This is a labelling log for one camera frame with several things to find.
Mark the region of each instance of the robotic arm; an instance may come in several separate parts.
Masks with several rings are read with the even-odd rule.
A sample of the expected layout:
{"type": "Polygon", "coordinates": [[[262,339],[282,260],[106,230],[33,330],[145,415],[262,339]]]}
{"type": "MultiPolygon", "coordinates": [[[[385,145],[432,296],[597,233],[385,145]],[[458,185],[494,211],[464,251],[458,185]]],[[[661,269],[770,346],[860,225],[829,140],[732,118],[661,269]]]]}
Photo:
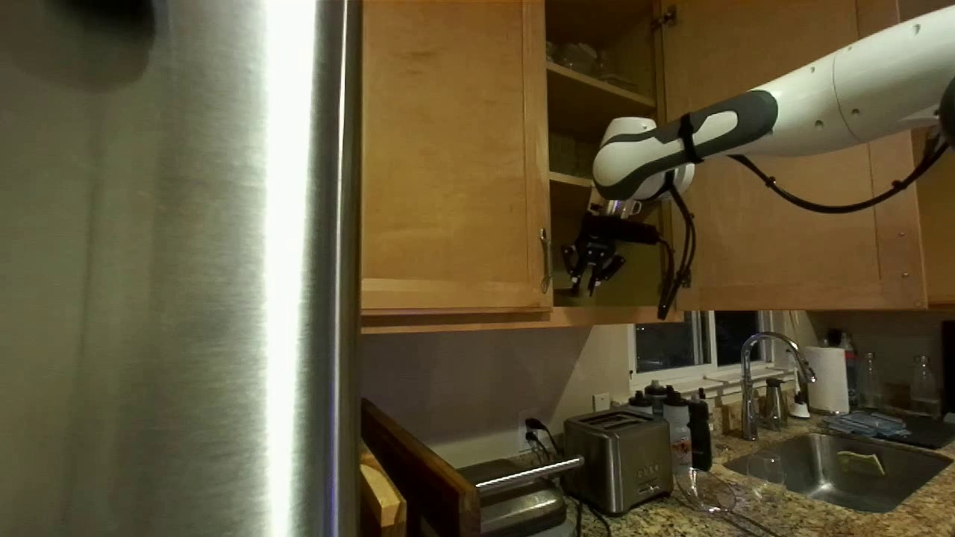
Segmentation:
{"type": "Polygon", "coordinates": [[[624,115],[606,127],[594,181],[645,199],[664,170],[711,154],[815,154],[939,123],[955,136],[955,5],[909,18],[670,126],[624,115]]]}

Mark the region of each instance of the refrigerator door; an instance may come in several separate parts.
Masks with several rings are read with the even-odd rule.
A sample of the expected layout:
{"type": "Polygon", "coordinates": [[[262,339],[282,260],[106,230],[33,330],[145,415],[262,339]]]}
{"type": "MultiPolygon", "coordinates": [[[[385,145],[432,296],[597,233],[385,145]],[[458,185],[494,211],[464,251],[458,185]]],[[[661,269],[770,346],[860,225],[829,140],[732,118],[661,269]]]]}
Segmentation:
{"type": "Polygon", "coordinates": [[[351,12],[0,2],[0,537],[356,533],[351,12]]]}

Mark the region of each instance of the window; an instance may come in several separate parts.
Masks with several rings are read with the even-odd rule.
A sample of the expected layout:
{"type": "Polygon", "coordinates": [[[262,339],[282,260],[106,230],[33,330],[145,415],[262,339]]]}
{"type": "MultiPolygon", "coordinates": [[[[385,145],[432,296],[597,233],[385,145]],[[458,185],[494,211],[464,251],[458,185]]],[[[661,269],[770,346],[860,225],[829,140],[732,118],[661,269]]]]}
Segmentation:
{"type": "MultiPolygon", "coordinates": [[[[633,330],[635,387],[652,378],[678,391],[738,382],[742,339],[770,324],[773,316],[758,310],[697,310],[681,324],[639,324],[633,330]]],[[[763,348],[752,364],[754,372],[773,366],[763,348]]]]}

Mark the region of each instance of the stainless steel toaster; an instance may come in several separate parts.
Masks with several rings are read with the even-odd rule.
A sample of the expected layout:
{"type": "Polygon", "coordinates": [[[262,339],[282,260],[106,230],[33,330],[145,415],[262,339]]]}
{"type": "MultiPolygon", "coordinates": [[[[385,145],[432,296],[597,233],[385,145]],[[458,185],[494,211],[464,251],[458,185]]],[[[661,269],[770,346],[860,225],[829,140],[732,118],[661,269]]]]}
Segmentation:
{"type": "Polygon", "coordinates": [[[563,488],[606,513],[624,513],[670,491],[670,448],[661,416],[620,406],[563,421],[560,449],[581,452],[585,469],[563,488]]]}

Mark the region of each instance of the granite countertop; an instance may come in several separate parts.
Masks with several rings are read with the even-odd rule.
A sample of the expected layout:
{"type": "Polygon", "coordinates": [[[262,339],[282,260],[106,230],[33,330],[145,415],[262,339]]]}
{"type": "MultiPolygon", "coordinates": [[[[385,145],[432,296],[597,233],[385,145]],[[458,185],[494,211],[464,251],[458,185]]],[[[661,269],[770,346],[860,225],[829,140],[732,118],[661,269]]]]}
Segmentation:
{"type": "MultiPolygon", "coordinates": [[[[903,497],[894,510],[888,513],[855,513],[845,510],[826,501],[811,501],[806,495],[787,491],[785,485],[742,476],[738,470],[727,470],[721,461],[742,457],[754,449],[758,443],[767,440],[782,440],[787,434],[799,434],[811,428],[815,424],[791,424],[785,428],[763,428],[761,440],[742,440],[732,434],[717,439],[717,461],[703,475],[706,479],[717,479],[727,488],[742,491],[739,501],[733,504],[738,513],[745,518],[763,525],[773,533],[785,537],[799,537],[799,533],[955,533],[955,515],[951,515],[951,497],[955,497],[955,464],[943,469],[937,476],[932,476],[921,488],[917,488],[909,497],[903,497]]],[[[937,452],[955,458],[955,440],[939,448],[937,452]]],[[[630,533],[745,533],[732,521],[721,521],[717,515],[706,515],[696,507],[681,504],[675,495],[639,504],[620,515],[606,515],[611,525],[615,537],[630,537],[630,533]]],[[[606,528],[594,518],[585,515],[585,537],[603,537],[606,528]]]]}

